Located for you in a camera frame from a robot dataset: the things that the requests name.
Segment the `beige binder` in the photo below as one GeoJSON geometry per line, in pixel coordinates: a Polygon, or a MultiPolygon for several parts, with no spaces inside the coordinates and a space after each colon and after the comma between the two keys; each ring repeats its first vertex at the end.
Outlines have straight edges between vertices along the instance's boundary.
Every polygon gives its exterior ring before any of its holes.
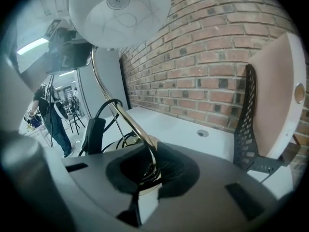
{"type": "Polygon", "coordinates": [[[253,132],[259,155],[278,159],[300,120],[306,93],[301,40],[285,33],[249,59],[256,73],[253,132]]]}

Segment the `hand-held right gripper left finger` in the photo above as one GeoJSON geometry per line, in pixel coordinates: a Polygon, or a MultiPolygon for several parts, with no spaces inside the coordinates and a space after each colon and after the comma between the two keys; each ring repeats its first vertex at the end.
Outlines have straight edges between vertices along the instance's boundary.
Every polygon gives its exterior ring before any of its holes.
{"type": "Polygon", "coordinates": [[[132,196],[117,190],[106,175],[110,162],[140,151],[142,144],[106,153],[62,159],[66,171],[62,189],[76,226],[128,226],[120,214],[132,196]]]}

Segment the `black folding chair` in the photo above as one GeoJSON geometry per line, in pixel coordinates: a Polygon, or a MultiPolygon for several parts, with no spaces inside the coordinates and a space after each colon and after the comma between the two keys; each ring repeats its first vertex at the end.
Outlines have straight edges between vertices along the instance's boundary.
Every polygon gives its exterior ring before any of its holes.
{"type": "Polygon", "coordinates": [[[77,133],[77,135],[79,135],[81,129],[80,125],[85,128],[85,124],[82,122],[80,116],[77,113],[68,115],[66,123],[69,125],[71,132],[77,133]]]}

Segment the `white desk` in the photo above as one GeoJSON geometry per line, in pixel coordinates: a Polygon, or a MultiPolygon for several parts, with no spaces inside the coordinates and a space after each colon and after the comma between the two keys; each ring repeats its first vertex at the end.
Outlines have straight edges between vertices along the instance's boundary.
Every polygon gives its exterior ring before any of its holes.
{"type": "MultiPolygon", "coordinates": [[[[232,133],[213,129],[154,112],[144,108],[133,108],[127,111],[129,115],[151,136],[173,145],[179,145],[191,150],[213,155],[230,162],[234,155],[234,136],[232,133]],[[208,137],[197,135],[198,130],[206,130],[208,137]]],[[[103,134],[102,148],[120,139],[117,125],[113,124],[103,134]]],[[[267,174],[249,171],[249,175],[262,182],[274,196],[279,199],[293,191],[293,181],[290,166],[281,166],[272,176],[266,179],[267,174]]],[[[157,190],[143,194],[139,198],[141,222],[144,223],[158,206],[157,190]]]]}

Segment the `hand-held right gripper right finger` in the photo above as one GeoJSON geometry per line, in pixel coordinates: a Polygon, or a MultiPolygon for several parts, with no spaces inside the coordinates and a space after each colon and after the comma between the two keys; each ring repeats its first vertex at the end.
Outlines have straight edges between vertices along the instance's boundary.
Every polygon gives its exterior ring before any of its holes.
{"type": "Polygon", "coordinates": [[[178,145],[159,143],[189,157],[199,167],[199,178],[182,196],[159,199],[158,207],[142,225],[143,232],[250,232],[272,215],[279,202],[261,183],[233,163],[178,145]],[[250,195],[244,205],[248,219],[229,192],[240,186],[250,195]]]}

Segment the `ceiling light bar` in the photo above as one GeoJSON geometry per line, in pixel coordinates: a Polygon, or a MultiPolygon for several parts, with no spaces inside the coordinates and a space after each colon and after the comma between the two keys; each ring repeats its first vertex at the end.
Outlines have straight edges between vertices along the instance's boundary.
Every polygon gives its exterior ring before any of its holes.
{"type": "Polygon", "coordinates": [[[20,48],[18,51],[17,51],[17,54],[19,55],[23,55],[25,54],[26,52],[42,45],[42,44],[45,44],[45,43],[48,43],[49,41],[47,39],[44,39],[44,38],[39,38],[29,44],[27,44],[26,46],[20,48]]]}

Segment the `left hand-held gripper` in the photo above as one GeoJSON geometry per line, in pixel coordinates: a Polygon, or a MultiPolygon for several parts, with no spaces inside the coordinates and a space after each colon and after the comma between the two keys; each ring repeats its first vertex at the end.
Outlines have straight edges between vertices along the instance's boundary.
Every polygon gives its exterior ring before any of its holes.
{"type": "Polygon", "coordinates": [[[92,44],[65,19],[53,20],[44,38],[48,41],[47,74],[74,71],[90,63],[92,44]]]}

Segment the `black mesh file holder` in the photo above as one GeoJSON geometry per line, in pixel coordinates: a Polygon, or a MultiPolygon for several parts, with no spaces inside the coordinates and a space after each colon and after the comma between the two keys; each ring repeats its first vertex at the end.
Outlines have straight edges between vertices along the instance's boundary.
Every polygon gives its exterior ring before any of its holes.
{"type": "Polygon", "coordinates": [[[256,72],[251,64],[245,67],[245,96],[240,118],[234,131],[233,164],[242,170],[274,174],[281,166],[287,166],[283,157],[272,159],[261,156],[253,132],[253,118],[256,104],[256,72]]]}

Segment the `gold ring globe lamp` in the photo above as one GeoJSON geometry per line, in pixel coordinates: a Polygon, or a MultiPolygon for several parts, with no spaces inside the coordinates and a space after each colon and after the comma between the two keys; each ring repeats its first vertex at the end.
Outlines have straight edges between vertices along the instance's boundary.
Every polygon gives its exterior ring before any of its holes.
{"type": "Polygon", "coordinates": [[[93,48],[121,49],[154,37],[170,7],[171,0],[69,0],[69,15],[93,48]]]}

